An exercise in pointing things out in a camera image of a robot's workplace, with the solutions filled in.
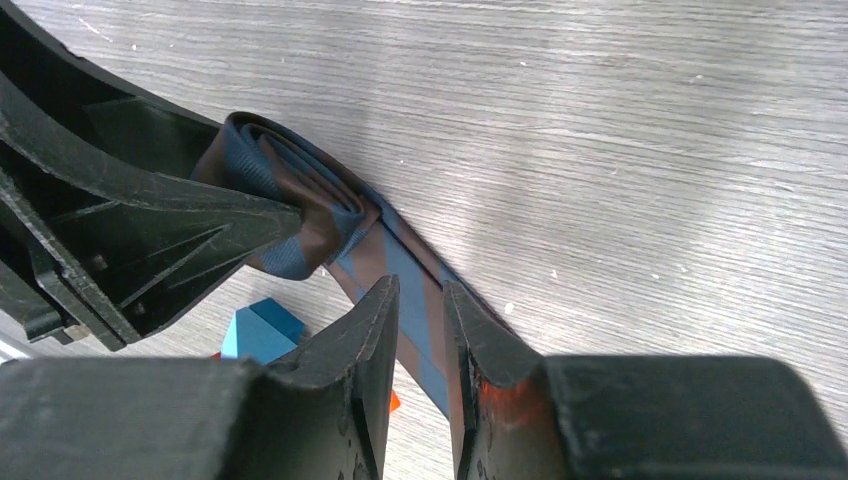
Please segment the navy brown striped tie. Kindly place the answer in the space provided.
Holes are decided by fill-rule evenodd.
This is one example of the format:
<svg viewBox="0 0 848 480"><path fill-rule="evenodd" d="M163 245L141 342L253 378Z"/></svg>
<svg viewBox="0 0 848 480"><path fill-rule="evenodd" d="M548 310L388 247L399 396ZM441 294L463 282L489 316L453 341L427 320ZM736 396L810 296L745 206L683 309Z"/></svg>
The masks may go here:
<svg viewBox="0 0 848 480"><path fill-rule="evenodd" d="M397 357L449 412L443 288L464 282L373 187L294 131L237 112L222 124L192 179L297 207L302 225L255 259L271 275L304 280L325 268L353 303L378 280L400 280Z"/></svg>

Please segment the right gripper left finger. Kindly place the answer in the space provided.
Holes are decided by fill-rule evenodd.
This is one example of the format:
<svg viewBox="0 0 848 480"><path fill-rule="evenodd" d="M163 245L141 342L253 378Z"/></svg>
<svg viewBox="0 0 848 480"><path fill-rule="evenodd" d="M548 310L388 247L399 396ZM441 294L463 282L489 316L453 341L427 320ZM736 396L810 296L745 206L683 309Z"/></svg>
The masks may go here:
<svg viewBox="0 0 848 480"><path fill-rule="evenodd" d="M1 369L5 479L378 479L399 323L381 278L267 365L40 357Z"/></svg>

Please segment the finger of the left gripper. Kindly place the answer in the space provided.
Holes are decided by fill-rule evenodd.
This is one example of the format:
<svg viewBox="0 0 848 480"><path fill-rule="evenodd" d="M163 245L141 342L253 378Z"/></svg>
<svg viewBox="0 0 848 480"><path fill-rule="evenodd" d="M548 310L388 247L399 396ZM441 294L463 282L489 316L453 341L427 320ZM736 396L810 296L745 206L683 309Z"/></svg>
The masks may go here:
<svg viewBox="0 0 848 480"><path fill-rule="evenodd" d="M150 172L189 177L219 129L72 53L11 1L1 4L1 72L67 130Z"/></svg>
<svg viewBox="0 0 848 480"><path fill-rule="evenodd" d="M298 210L150 172L98 149L1 80L1 309L29 341L116 351L170 326Z"/></svg>

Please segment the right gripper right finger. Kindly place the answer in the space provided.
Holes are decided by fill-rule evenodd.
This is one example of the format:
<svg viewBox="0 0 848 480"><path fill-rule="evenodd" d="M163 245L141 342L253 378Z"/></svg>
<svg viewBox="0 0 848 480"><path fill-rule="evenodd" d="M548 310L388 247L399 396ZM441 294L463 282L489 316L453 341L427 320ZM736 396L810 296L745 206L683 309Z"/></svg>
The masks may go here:
<svg viewBox="0 0 848 480"><path fill-rule="evenodd" d="M759 356L534 351L443 290L459 479L843 479L808 384Z"/></svg>

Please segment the orange-red small block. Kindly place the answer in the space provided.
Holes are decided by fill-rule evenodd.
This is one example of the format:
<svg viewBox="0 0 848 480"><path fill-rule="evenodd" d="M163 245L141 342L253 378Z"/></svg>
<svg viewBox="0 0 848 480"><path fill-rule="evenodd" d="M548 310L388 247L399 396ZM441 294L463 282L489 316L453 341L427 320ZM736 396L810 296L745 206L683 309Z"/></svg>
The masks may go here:
<svg viewBox="0 0 848 480"><path fill-rule="evenodd" d="M394 390L390 393L389 412L395 412L401 405L400 399Z"/></svg>

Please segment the blue block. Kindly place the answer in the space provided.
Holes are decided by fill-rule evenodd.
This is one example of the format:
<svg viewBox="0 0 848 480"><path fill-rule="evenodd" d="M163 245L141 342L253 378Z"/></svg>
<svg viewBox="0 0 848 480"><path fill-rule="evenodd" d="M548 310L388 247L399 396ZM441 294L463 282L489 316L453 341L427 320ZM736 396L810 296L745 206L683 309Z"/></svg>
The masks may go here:
<svg viewBox="0 0 848 480"><path fill-rule="evenodd" d="M234 312L218 356L268 364L297 348L304 323L272 298Z"/></svg>

